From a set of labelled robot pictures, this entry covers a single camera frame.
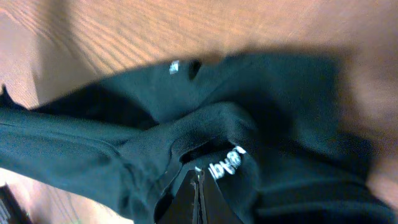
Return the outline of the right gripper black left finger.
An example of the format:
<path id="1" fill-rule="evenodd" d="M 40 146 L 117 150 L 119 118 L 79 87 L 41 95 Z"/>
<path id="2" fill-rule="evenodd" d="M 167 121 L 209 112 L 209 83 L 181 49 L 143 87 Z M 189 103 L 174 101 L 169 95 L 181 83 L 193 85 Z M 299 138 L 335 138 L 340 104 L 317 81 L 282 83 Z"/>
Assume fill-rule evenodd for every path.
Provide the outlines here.
<path id="1" fill-rule="evenodd" d="M 199 224 L 199 178 L 187 172 L 179 190 L 157 224 Z"/>

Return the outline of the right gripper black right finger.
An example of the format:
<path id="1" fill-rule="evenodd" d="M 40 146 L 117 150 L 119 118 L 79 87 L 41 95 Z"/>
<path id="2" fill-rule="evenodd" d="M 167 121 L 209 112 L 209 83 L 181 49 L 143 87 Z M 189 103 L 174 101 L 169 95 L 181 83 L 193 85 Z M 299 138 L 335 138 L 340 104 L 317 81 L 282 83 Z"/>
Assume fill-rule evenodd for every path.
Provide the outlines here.
<path id="1" fill-rule="evenodd" d="M 208 170 L 198 171 L 198 222 L 200 224 L 243 224 L 227 204 Z"/>

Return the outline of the black t-shirt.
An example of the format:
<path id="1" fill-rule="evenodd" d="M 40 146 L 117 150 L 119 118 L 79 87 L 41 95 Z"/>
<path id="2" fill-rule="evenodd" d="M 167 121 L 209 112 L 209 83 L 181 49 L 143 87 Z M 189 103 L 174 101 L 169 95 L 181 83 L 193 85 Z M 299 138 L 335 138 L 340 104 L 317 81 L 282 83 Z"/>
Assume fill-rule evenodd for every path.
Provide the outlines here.
<path id="1" fill-rule="evenodd" d="M 366 185 L 372 147 L 338 128 L 331 57 L 174 61 L 37 108 L 1 95 L 1 167 L 156 223 L 208 170 L 243 223 L 395 223 Z"/>

